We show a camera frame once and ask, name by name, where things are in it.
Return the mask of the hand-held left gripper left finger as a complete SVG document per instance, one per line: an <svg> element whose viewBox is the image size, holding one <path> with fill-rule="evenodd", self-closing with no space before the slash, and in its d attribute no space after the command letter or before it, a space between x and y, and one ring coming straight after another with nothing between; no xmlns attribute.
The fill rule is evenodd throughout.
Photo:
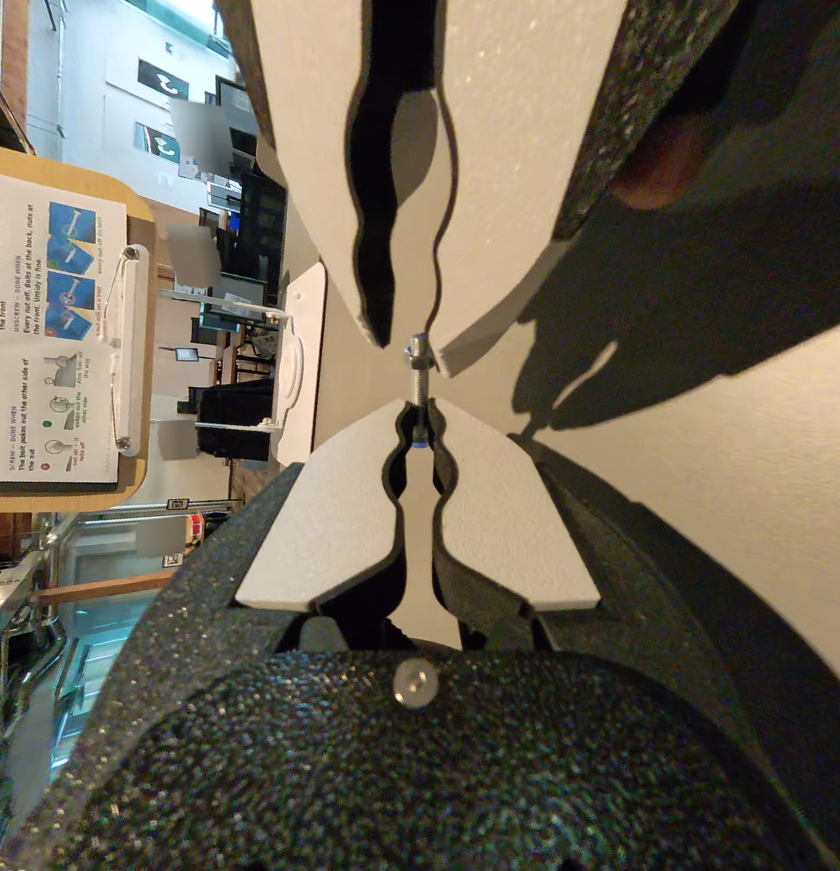
<svg viewBox="0 0 840 871"><path fill-rule="evenodd" d="M304 463L235 594L241 606L337 624L348 646L383 647L407 586L404 512L410 404L392 401Z"/></svg>

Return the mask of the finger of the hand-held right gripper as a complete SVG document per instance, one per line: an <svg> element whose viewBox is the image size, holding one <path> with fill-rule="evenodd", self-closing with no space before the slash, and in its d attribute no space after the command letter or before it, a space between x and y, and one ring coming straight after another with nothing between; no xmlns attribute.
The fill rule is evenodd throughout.
<svg viewBox="0 0 840 871"><path fill-rule="evenodd" d="M554 226L625 6L446 4L439 87L455 194L430 328L445 377L492 349L571 245L553 239Z"/></svg>
<svg viewBox="0 0 840 871"><path fill-rule="evenodd" d="M389 343L391 315L371 313L357 249L361 212L349 134L368 81L369 2L253 1L274 148L308 235L363 338Z"/></svg>

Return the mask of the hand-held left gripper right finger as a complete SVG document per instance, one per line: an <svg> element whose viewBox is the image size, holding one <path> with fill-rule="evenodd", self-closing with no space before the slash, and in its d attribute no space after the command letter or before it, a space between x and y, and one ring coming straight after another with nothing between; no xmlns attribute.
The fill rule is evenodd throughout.
<svg viewBox="0 0 840 871"><path fill-rule="evenodd" d="M511 438L443 399L430 401L436 597L464 648L565 650L551 619L601 595L536 464Z"/></svg>

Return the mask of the silver bolt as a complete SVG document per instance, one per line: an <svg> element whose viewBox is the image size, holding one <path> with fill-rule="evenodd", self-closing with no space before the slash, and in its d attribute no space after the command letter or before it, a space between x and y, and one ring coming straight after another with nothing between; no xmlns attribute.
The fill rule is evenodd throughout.
<svg viewBox="0 0 840 871"><path fill-rule="evenodd" d="M429 423L429 390L430 370L411 371L411 404L415 411L415 420L412 431L412 447L415 449L426 448L430 445Z"/></svg>

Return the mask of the person's right hand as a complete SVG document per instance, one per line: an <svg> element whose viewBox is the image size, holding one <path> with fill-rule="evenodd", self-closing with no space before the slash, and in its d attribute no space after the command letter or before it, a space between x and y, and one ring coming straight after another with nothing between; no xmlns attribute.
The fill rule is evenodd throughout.
<svg viewBox="0 0 840 871"><path fill-rule="evenodd" d="M698 176L708 154L708 119L697 113L657 120L610 181L626 206L654 211L670 206Z"/></svg>

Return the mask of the small black monitor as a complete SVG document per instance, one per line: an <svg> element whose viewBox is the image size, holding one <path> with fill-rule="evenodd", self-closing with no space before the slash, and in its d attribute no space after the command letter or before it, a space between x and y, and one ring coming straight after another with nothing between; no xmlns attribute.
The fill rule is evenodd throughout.
<svg viewBox="0 0 840 871"><path fill-rule="evenodd" d="M220 300L222 305L210 302L200 305L200 326L224 332L238 332L241 326L259 328L265 325L261 311L248 309L240 303L262 306L266 285L257 279L222 274L220 283L208 289L208 298Z"/></svg>

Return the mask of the white base board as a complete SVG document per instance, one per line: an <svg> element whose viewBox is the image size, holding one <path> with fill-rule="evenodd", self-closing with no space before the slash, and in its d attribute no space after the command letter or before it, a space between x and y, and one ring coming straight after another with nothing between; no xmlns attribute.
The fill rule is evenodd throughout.
<svg viewBox="0 0 840 871"><path fill-rule="evenodd" d="M326 297L327 273L317 262L283 298L288 318L280 326L270 452L284 467L305 462L313 450Z"/></svg>

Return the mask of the white clamp bar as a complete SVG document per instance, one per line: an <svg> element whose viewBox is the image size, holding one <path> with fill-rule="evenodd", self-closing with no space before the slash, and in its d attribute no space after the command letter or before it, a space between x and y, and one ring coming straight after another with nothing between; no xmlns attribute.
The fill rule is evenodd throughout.
<svg viewBox="0 0 840 871"><path fill-rule="evenodd" d="M120 455L142 449L149 252L128 245L103 307L103 342L111 353L112 434Z"/></svg>

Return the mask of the printed instruction sheet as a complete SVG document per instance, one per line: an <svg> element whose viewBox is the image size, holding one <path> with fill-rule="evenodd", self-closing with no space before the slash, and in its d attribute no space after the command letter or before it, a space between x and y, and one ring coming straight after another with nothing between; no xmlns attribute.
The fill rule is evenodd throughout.
<svg viewBox="0 0 840 871"><path fill-rule="evenodd" d="M127 210L0 175L0 489L113 484Z"/></svg>

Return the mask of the black wall poster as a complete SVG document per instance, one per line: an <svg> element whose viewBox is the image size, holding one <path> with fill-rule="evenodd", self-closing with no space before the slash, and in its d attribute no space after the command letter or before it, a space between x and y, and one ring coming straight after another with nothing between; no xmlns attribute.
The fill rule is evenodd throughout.
<svg viewBox="0 0 840 871"><path fill-rule="evenodd" d="M189 100L189 82L147 60L138 59L137 81L166 98Z"/></svg>
<svg viewBox="0 0 840 871"><path fill-rule="evenodd" d="M173 136L139 122L134 125L133 146L139 151L175 165L178 165L181 160L180 145Z"/></svg>

